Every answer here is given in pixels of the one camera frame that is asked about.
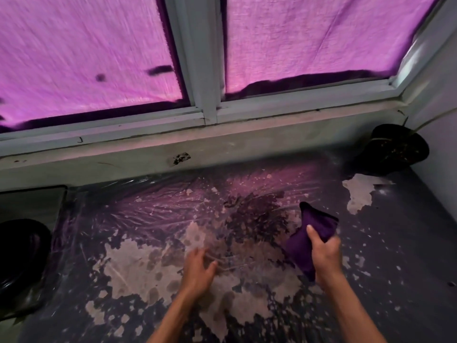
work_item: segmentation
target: forearm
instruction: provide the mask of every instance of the forearm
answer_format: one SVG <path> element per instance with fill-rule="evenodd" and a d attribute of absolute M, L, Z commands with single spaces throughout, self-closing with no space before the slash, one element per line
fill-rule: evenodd
<path fill-rule="evenodd" d="M 189 317 L 192 301 L 185 295 L 179 294 L 171 303 L 165 317 L 147 343 L 174 343 L 178 340 L 182 326 Z"/>
<path fill-rule="evenodd" d="M 324 287 L 334 306 L 346 343 L 386 343 L 343 274 Z"/>

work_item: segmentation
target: left hand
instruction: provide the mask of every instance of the left hand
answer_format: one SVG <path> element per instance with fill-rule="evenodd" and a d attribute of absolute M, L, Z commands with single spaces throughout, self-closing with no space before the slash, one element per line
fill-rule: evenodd
<path fill-rule="evenodd" d="M 208 291 L 213 282 L 217 261 L 213 261 L 207 269 L 203 265 L 203 257 L 207 249 L 195 248 L 184 262 L 184 275 L 181 281 L 179 294 L 184 296 L 192 305 Z"/>

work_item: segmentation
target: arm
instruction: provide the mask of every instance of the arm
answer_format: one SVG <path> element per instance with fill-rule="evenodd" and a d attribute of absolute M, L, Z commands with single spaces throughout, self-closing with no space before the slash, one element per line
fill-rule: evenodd
<path fill-rule="evenodd" d="M 216 274 L 216 261 L 207 269 L 203 266 L 205 252 L 206 249 L 196 248 L 187 255 L 179 292 L 147 343 L 173 343 L 178 340 L 192 306 L 209 289 Z"/>
<path fill-rule="evenodd" d="M 346 280 L 340 262 L 340 238 L 333 236 L 324 243 L 316 230 L 308 225 L 313 244 L 316 280 L 332 302 L 347 343 L 387 343 L 363 308 Z"/>

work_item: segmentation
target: black bucket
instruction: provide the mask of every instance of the black bucket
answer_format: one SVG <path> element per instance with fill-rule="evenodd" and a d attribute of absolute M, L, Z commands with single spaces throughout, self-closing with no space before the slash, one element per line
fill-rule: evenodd
<path fill-rule="evenodd" d="M 386 175 L 425 160 L 430 153 L 425 139 L 401 125 L 382 124 L 372 132 L 357 167 L 376 175 Z"/>

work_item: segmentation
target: hand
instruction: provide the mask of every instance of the hand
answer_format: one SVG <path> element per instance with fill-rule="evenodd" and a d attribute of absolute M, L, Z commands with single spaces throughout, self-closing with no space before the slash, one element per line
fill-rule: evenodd
<path fill-rule="evenodd" d="M 213 261 L 207 269 L 203 265 L 203 257 L 207 249 L 195 248 L 184 262 L 184 275 L 181 281 L 179 294 L 184 296 L 193 305 L 211 286 L 216 269 L 217 261 Z"/>
<path fill-rule="evenodd" d="M 311 225 L 306 226 L 306 232 L 313 244 L 312 257 L 316 281 L 323 288 L 329 287 L 339 276 L 344 276 L 341 270 L 341 240 L 338 236 L 332 236 L 324 243 Z"/>

